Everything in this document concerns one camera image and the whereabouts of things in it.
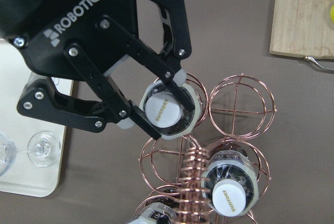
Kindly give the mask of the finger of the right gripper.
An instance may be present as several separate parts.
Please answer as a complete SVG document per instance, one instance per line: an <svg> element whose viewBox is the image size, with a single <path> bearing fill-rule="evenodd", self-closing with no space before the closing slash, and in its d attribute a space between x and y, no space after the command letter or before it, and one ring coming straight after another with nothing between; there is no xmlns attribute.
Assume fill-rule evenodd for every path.
<svg viewBox="0 0 334 224"><path fill-rule="evenodd" d="M181 60L190 56L192 48L188 31L184 0L150 0L160 9L163 25L163 47L156 53L139 38L136 0L108 0L111 14L103 13L102 19L109 28L100 27L102 35L113 50L129 55L146 67L165 84L178 102L188 111L195 106L181 90L177 80Z"/></svg>
<svg viewBox="0 0 334 224"><path fill-rule="evenodd" d="M107 123L121 125L130 120L153 139L162 136L144 112L126 100L113 80L104 77L79 44L71 43L65 57L99 101L62 94L51 77L32 73L17 104L19 114L94 133L103 131Z"/></svg>

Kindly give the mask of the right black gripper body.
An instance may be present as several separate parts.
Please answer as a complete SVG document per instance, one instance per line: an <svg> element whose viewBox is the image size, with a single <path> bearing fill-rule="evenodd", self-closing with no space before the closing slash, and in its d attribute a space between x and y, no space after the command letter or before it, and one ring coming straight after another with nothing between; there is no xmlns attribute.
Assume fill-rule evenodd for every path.
<svg viewBox="0 0 334 224"><path fill-rule="evenodd" d="M1 0L1 38L24 39L19 51L33 72L79 80L64 56L67 44L79 43L102 72L124 56L97 30L104 15L138 32L136 0Z"/></svg>

